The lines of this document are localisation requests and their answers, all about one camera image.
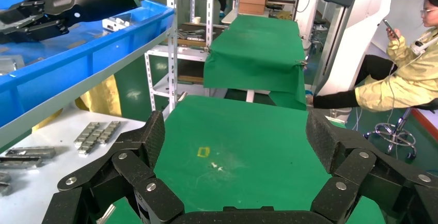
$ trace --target glasses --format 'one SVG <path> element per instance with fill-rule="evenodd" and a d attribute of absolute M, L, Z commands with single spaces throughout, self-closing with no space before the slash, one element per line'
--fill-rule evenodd
<path fill-rule="evenodd" d="M 427 15 L 428 13 L 430 13 L 431 11 L 436 11 L 436 10 L 438 10 L 438 9 L 433 9 L 433 10 L 421 10 L 420 13 L 421 13 L 421 15 L 426 16 L 426 15 Z"/>

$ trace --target cardboard box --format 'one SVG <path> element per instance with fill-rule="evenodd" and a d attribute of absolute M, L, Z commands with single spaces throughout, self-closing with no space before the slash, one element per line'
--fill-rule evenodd
<path fill-rule="evenodd" d="M 263 15 L 266 0 L 240 0 L 239 13 Z"/>

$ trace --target green table cover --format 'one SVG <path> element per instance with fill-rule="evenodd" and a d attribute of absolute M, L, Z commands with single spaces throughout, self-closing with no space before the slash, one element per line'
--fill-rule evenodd
<path fill-rule="evenodd" d="M 166 120 L 155 168 L 186 212 L 224 206 L 309 210 L 331 177 L 309 145 L 307 112 L 227 99 L 188 96 Z M 385 223 L 362 197 L 348 224 Z"/>
<path fill-rule="evenodd" d="M 204 86 L 267 90 L 278 106 L 305 110 L 303 60 L 296 22 L 239 15 L 211 45 Z"/>

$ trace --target black pants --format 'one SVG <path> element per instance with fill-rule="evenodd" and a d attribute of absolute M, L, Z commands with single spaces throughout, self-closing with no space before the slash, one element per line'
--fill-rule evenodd
<path fill-rule="evenodd" d="M 227 0 L 219 0 L 221 5 L 221 11 L 225 11 L 225 7 L 227 6 Z"/>
<path fill-rule="evenodd" d="M 358 85 L 368 75 L 378 81 L 385 79 L 388 77 L 392 66 L 393 62 L 390 60 L 376 55 L 366 55 L 354 85 Z M 395 72 L 396 70 L 397 66 L 394 66 L 391 73 Z M 314 97 L 314 108 L 340 109 L 348 107 L 359 107 L 354 90 Z"/>

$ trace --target metal screw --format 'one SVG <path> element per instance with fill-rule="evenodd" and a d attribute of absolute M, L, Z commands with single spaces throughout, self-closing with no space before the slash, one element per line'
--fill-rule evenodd
<path fill-rule="evenodd" d="M 425 182 L 430 182 L 430 181 L 432 181 L 432 180 L 430 179 L 430 177 L 428 177 L 428 176 L 426 176 L 426 175 L 423 175 L 423 174 L 418 175 L 418 178 L 421 179 L 421 180 L 423 180 L 423 181 L 425 181 Z"/>
<path fill-rule="evenodd" d="M 150 184 L 148 184 L 148 186 L 146 186 L 146 190 L 147 191 L 153 191 L 156 187 L 157 187 L 156 184 L 150 183 Z"/>
<path fill-rule="evenodd" d="M 366 152 L 360 152 L 359 155 L 360 155 L 362 158 L 368 158 L 368 157 L 369 157 L 368 153 L 366 153 Z"/>
<path fill-rule="evenodd" d="M 121 154 L 119 155 L 119 159 L 124 159 L 124 158 L 126 158 L 126 157 L 128 157 L 128 155 L 127 155 L 126 153 L 121 153 Z"/>
<path fill-rule="evenodd" d="M 347 186 L 343 182 L 337 182 L 336 183 L 336 188 L 338 188 L 340 190 L 346 190 Z"/>
<path fill-rule="evenodd" d="M 71 178 L 67 179 L 66 184 L 67 185 L 74 184 L 74 182 L 76 182 L 76 180 L 77 180 L 76 177 L 71 177 Z"/>

